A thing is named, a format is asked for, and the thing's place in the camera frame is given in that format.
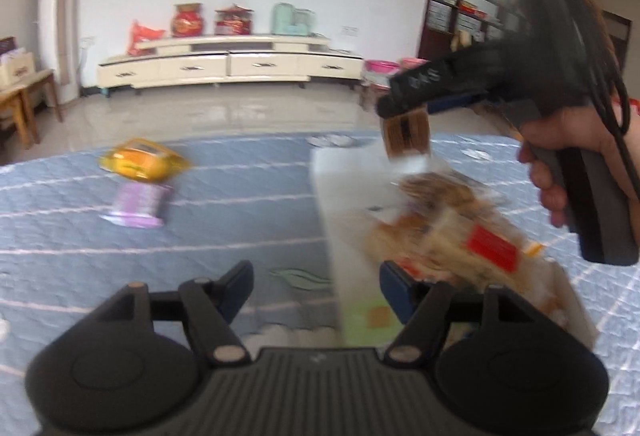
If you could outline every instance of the table leg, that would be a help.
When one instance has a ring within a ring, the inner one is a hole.
[[[22,99],[14,99],[11,102],[11,108],[14,114],[15,129],[18,130],[20,142],[25,149],[29,149],[31,147],[31,137],[29,135],[29,130],[27,129],[27,124],[24,122],[24,113],[22,112]]]
[[[58,88],[56,88],[56,79],[51,74],[47,78],[47,91],[49,92],[49,99],[53,104],[53,111],[56,114],[58,122],[62,122],[62,113],[60,113],[60,105],[58,104]]]
[[[33,106],[31,106],[31,99],[29,98],[29,88],[24,88],[20,92],[20,97],[22,98],[22,107],[24,108],[24,113],[27,116],[27,125],[31,131],[31,137],[33,138],[33,142],[40,143],[40,136],[38,135],[38,127],[36,125],[36,117],[33,114]]]

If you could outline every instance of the glossy floor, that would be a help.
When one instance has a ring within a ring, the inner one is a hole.
[[[131,137],[165,141],[214,135],[352,131],[378,129],[374,113],[358,105],[358,95],[339,84],[228,84],[115,92],[78,99],[65,106],[65,122],[50,110],[36,117],[42,139],[24,150],[14,135],[6,143],[10,161],[106,147]],[[469,109],[430,117],[435,132],[499,134]]]

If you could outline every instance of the gray handle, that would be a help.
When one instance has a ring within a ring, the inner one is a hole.
[[[509,104],[507,118],[516,127],[540,117],[532,103]],[[638,262],[638,245],[629,217],[629,200],[613,179],[599,153],[574,147],[548,151],[532,146],[546,163],[554,181],[566,190],[569,204],[565,214],[569,230],[578,234],[582,257],[593,263],[633,265]]]

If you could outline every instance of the blue quilted bedspread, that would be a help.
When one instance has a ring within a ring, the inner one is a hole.
[[[37,428],[23,393],[28,362],[100,301],[129,281],[175,289],[216,277],[249,259],[256,289],[234,323],[241,336],[267,324],[336,326],[329,265],[308,177],[304,135],[228,137],[172,143],[194,165],[180,175],[166,226],[127,229],[101,219],[119,178],[97,153],[0,168],[0,426]],[[498,137],[436,137],[452,166],[505,193],[503,212],[567,270],[601,331],[596,353],[611,386],[596,429],[640,435],[640,268],[588,265],[575,236],[548,225],[516,143]]]

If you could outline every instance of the stool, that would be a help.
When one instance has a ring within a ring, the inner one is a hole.
[[[25,149],[31,147],[31,137],[24,120],[24,112],[22,109],[22,91],[18,88],[8,88],[0,90],[0,109],[11,109],[14,117],[15,129],[18,131],[20,142]]]
[[[58,104],[58,92],[56,90],[56,80],[53,77],[53,70],[40,70],[37,73],[28,75],[20,79],[12,88],[20,91],[24,112],[27,116],[27,123],[31,131],[31,136],[35,143],[40,143],[40,136],[36,126],[36,117],[33,114],[31,106],[30,93],[44,89],[49,101],[53,104],[53,111],[56,114],[58,122],[62,122],[62,113],[60,113],[60,105]]]

